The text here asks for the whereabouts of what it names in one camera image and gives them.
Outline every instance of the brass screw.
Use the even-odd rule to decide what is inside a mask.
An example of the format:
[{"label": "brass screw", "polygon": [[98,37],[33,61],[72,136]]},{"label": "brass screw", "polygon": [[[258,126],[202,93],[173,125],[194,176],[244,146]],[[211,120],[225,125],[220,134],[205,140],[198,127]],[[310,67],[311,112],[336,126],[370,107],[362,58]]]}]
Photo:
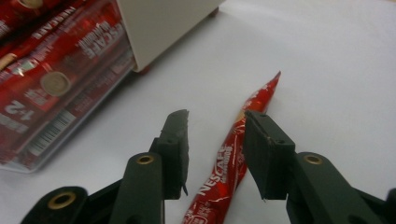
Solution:
[{"label": "brass screw", "polygon": [[76,194],[72,191],[62,192],[51,198],[48,207],[52,210],[61,209],[71,204],[76,198]]}]

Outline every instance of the black plastic part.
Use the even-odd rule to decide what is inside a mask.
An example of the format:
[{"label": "black plastic part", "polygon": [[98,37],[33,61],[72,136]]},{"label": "black plastic part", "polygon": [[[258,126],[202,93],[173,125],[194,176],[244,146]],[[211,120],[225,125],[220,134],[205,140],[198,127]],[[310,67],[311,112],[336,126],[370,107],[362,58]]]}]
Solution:
[{"label": "black plastic part", "polygon": [[314,219],[313,223],[382,223],[325,157],[310,152],[299,153],[295,157],[292,173]]},{"label": "black plastic part", "polygon": [[189,168],[189,140],[187,133],[189,111],[178,110],[166,119],[159,138],[154,139],[150,152],[163,158],[164,198],[174,200],[180,198]]},{"label": "black plastic part", "polygon": [[384,217],[389,224],[396,223],[396,189],[392,189],[384,204]]},{"label": "black plastic part", "polygon": [[128,161],[109,224],[162,224],[163,163],[147,152]]},{"label": "black plastic part", "polygon": [[267,115],[245,113],[244,154],[262,199],[285,200],[294,142]]},{"label": "black plastic part", "polygon": [[43,196],[21,224],[87,223],[87,191],[80,187],[63,187]]},{"label": "black plastic part", "polygon": [[121,180],[90,195],[88,202],[89,224],[107,224],[119,193]]}]

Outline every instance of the red packaging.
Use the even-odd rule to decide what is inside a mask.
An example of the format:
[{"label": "red packaging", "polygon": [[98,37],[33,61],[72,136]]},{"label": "red packaging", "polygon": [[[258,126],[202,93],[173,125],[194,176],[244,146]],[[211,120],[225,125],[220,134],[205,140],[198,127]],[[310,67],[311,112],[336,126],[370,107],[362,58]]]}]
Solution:
[{"label": "red packaging", "polygon": [[8,162],[82,88],[79,82],[121,40],[129,46],[117,5],[91,1],[26,59],[0,73],[0,161]]},{"label": "red packaging", "polygon": [[233,127],[217,154],[211,176],[201,186],[189,210],[184,224],[221,224],[227,214],[233,194],[245,176],[247,165],[242,153],[245,136],[245,111],[265,111],[276,90],[280,73],[245,102]]},{"label": "red packaging", "polygon": [[76,0],[65,7],[58,9],[45,18],[44,22],[38,21],[36,28],[32,31],[23,32],[24,36],[19,35],[12,38],[5,46],[0,49],[0,71],[10,63],[27,56],[34,50],[49,34],[51,34],[58,26],[60,26],[68,17],[73,15],[86,0]]},{"label": "red packaging", "polygon": [[66,0],[9,0],[0,4],[0,40]]},{"label": "red packaging", "polygon": [[133,66],[133,53],[128,49],[107,69],[97,70],[99,74],[91,78],[91,82],[85,89],[61,110],[20,153],[19,163],[31,171],[37,168],[38,164],[50,155],[51,149],[62,142],[64,136],[95,109]]}]

